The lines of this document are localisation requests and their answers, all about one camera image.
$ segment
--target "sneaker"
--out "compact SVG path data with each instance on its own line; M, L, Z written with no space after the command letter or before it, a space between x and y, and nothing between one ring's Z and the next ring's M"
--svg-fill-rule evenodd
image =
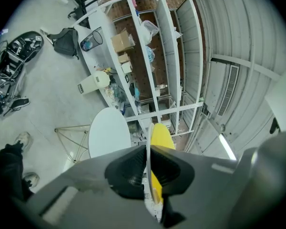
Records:
M29 188L36 187L40 180L39 176L34 172L24 174L23 179L28 183Z
M22 151L24 151L29 143L31 142L32 137L28 132L22 132L15 140L15 144L20 143L22 144Z

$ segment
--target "black backpack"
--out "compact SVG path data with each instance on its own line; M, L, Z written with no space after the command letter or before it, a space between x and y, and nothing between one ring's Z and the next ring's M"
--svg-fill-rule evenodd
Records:
M78 32L74 28L64 28L58 34L48 34L48 38L52 40L56 52L76 56L79 59L77 56Z

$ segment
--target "air conditioner vent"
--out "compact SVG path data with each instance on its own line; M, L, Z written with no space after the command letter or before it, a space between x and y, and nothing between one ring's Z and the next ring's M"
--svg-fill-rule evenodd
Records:
M229 106L229 103L231 101L231 98L232 98L232 95L233 95L233 92L235 89L238 71L239 71L238 66L231 65L227 88L225 89L223 101L221 102L221 105L220 105L220 108L218 111L218 115L220 115L220 116L224 115L225 111L227 110L227 108Z

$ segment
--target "black pants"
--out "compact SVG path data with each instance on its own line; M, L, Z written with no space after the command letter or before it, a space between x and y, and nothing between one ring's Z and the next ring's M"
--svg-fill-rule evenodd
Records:
M26 201L33 194L28 183L22 179L22 145L20 143L9 145L0 150L0 190Z

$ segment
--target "gray floor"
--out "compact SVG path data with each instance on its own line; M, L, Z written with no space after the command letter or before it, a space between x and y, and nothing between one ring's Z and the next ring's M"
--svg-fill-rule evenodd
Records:
M1 40L11 41L26 31L39 31L40 26L59 33L75 21L67 18L74 7L71 0L66 5L57 0L25 0L6 25L9 32ZM0 149L13 143L23 131L33 136L34 143L24 155L24 172L40 176L34 189L37 191L70 165L54 128L89 124L106 103L98 91L79 94L77 84L88 76L87 69L80 60L56 53L48 41L27 71L23 96L31 104L0 118Z

